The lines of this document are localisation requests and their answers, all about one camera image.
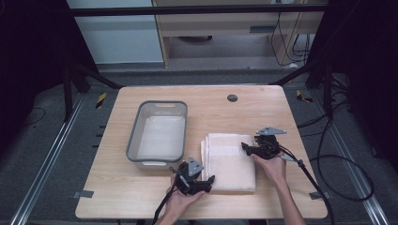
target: aluminum rail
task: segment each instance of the aluminum rail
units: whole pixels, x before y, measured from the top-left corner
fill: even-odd
[[[44,185],[46,184],[46,181],[53,169],[59,153],[61,152],[65,140],[67,139],[69,132],[77,118],[79,110],[82,107],[84,97],[84,94],[78,95],[78,99],[76,100],[73,107],[73,114],[71,115],[70,119],[65,122],[61,127],[57,137],[55,138],[53,146],[51,147],[47,157],[44,159],[44,162],[41,165],[40,170],[38,171],[38,175],[36,176],[35,181],[29,188],[27,194],[23,199],[23,202],[20,204],[18,210],[12,217],[10,221],[11,225],[24,225],[27,221],[33,207],[35,206],[38,196],[40,195],[41,191],[44,188]]]

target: round hole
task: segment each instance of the round hole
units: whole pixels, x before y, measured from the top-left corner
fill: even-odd
[[[231,102],[236,102],[237,101],[237,96],[236,95],[229,95],[228,97],[227,97],[227,99],[229,100],[229,101],[231,101]]]

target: forearm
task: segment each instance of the forearm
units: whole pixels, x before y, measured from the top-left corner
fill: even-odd
[[[158,221],[156,221],[156,225],[172,225],[175,224],[178,220],[178,216],[173,215],[171,213],[165,213],[161,216]]]
[[[283,212],[284,223],[286,225],[299,225],[305,224],[305,221],[293,200],[292,194],[290,193],[289,186],[283,180],[276,184],[276,190],[278,197],[281,202],[281,208]]]

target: wooden table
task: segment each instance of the wooden table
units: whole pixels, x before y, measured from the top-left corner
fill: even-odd
[[[227,100],[237,95],[236,102]],[[169,171],[139,170],[126,157],[131,129],[138,106],[146,100],[182,100],[188,105],[185,156],[200,161],[200,141],[208,133],[255,135],[266,126],[285,129],[278,135],[281,145],[303,159],[314,176],[296,123],[280,86],[146,86],[122,88],[101,140],[84,190],[92,198],[80,198],[78,218],[153,218],[170,186]],[[312,200],[314,187],[297,163],[287,163],[287,181],[301,214],[323,218],[327,209],[322,200]],[[195,202],[183,218],[282,218],[275,188],[256,166],[253,195],[207,194]]]

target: gray plastic tray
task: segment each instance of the gray plastic tray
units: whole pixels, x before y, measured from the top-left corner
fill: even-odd
[[[135,117],[126,155],[140,169],[168,170],[184,156],[187,104],[143,102]]]

